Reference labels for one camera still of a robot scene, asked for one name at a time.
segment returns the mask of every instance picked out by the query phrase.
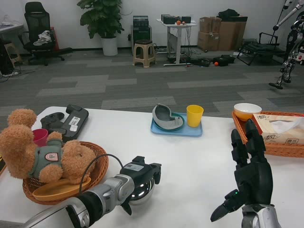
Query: white pot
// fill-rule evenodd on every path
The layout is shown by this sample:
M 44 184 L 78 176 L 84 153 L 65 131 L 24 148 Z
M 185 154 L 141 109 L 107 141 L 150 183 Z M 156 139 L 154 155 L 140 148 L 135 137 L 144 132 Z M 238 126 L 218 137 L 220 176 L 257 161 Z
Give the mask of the white pot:
M 105 56 L 116 56 L 117 52 L 117 40 L 115 38 L 101 38 L 103 45 L 103 51 Z

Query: black chair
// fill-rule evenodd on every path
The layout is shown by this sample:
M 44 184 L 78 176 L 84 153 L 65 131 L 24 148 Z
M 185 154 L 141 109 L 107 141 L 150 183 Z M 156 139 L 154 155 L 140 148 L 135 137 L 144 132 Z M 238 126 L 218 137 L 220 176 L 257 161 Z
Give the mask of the black chair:
M 60 58 L 61 61 L 64 61 L 65 59 L 60 56 L 62 52 L 54 51 L 56 41 L 50 27 L 49 13 L 45 11 L 41 2 L 28 2 L 25 5 L 24 17 L 27 21 L 29 30 L 23 33 L 28 33 L 29 42 L 26 44 L 24 43 L 22 39 L 23 33 L 18 35 L 18 37 L 24 49 L 34 55 L 34 57 L 29 59 L 28 63 L 30 64 L 31 60 L 33 59 L 41 58 L 44 60 L 44 65 L 47 66 L 47 57 L 57 57 Z M 50 31 L 51 42 L 40 46 L 35 46 L 34 42 L 39 39 L 38 35 L 46 30 Z
M 261 37 L 262 34 L 271 36 L 275 38 L 275 44 L 261 44 Z M 237 59 L 241 60 L 243 63 L 246 63 L 248 66 L 251 65 L 251 63 L 253 62 L 253 60 L 256 58 L 256 56 L 260 56 L 262 58 L 267 58 L 267 59 L 272 59 L 273 56 L 278 56 L 281 58 L 284 58 L 285 56 L 285 51 L 280 50 L 277 46 L 277 36 L 271 35 L 271 34 L 267 34 L 264 32 L 261 32 L 259 34 L 260 39 L 258 44 L 257 43 L 253 43 L 253 44 L 245 44 L 241 47 L 240 52 L 237 56 Z M 244 54 L 247 57 L 252 57 L 250 59 L 249 62 L 246 62 L 243 58 L 240 58 L 240 54 Z

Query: shirt patch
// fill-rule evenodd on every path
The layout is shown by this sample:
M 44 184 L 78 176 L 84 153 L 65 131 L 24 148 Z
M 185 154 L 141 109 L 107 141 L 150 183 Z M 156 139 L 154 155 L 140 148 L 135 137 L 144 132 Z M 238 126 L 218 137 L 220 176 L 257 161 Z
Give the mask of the shirt patch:
M 58 153 L 48 153 L 45 156 L 45 159 L 51 162 L 57 162 L 58 161 Z

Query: floor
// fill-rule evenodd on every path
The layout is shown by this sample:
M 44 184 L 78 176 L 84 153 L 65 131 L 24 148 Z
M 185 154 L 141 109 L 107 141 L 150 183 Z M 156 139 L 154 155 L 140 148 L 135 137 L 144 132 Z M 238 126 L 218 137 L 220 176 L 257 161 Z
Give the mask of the floor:
M 216 57 L 232 52 L 202 53 Z M 0 83 L 0 129 L 16 108 L 30 108 L 37 114 L 49 106 L 75 104 L 86 108 L 151 112 L 157 103 L 174 112 L 186 112 L 190 104 L 201 105 L 206 116 L 230 117 L 233 105 L 258 104 L 263 110 L 304 112 L 304 66 L 297 64 L 292 83 L 283 90 L 268 85 L 275 82 L 280 65 L 247 66 L 236 59 L 225 67 L 166 66 L 166 55 L 157 56 L 157 64 L 143 68 L 132 65 L 130 50 L 115 57 L 102 51 L 78 51 L 48 66 L 22 65 L 23 73 Z

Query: teddy bear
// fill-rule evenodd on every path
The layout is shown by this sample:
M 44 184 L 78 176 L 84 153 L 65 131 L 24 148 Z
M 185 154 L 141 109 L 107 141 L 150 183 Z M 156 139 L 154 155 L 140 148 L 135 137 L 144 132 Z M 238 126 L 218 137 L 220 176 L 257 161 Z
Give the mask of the teddy bear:
M 30 109 L 17 109 L 8 117 L 8 127 L 0 134 L 0 154 L 12 177 L 38 178 L 51 183 L 67 178 L 70 183 L 80 183 L 89 163 L 96 157 L 94 152 L 82 146 L 78 140 L 63 145 L 62 135 L 52 132 L 47 146 L 34 144 L 31 127 L 36 114 Z M 84 181 L 90 176 L 95 163 L 88 169 Z

